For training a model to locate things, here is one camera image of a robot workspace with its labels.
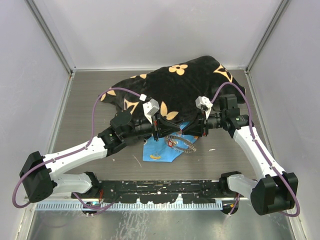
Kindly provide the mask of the large metal keyring with rings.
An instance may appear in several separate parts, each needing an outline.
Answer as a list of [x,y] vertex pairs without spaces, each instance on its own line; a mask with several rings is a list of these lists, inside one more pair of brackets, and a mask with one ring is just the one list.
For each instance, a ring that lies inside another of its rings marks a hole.
[[190,141],[178,135],[167,135],[164,137],[164,142],[168,146],[168,142],[173,142],[173,147],[175,151],[191,154],[197,151],[197,147]]

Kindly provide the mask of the red key tag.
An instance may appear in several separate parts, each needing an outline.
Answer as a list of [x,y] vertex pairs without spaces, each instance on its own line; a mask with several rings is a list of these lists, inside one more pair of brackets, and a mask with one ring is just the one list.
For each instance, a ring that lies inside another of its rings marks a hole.
[[172,141],[169,141],[169,142],[168,142],[168,146],[169,146],[169,147],[171,147],[171,148],[172,148],[172,147],[173,147],[173,145],[174,145],[174,144],[173,144],[173,142],[172,142]]

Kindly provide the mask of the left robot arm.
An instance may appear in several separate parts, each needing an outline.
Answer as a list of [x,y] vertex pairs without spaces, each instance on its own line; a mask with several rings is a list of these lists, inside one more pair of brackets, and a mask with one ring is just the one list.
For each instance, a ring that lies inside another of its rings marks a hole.
[[91,140],[75,147],[46,155],[31,153],[19,176],[30,203],[38,203],[52,194],[76,192],[95,198],[100,193],[99,181],[90,172],[67,174],[85,163],[109,157],[138,138],[152,136],[155,140],[178,132],[180,127],[159,113],[150,120],[134,121],[128,110],[120,111],[110,126]]

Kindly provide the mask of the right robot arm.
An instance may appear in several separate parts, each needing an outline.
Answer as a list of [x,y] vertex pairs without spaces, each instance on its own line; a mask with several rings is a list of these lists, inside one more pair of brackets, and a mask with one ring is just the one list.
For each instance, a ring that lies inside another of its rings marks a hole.
[[260,215],[280,212],[298,207],[298,178],[287,173],[265,147],[249,115],[241,114],[237,97],[233,94],[219,98],[220,111],[211,115],[213,104],[209,98],[199,96],[195,100],[199,109],[195,119],[183,130],[185,135],[207,136],[209,130],[222,128],[240,146],[249,160],[255,179],[245,177],[239,171],[221,174],[218,181],[220,193],[225,197],[236,194],[251,201]]

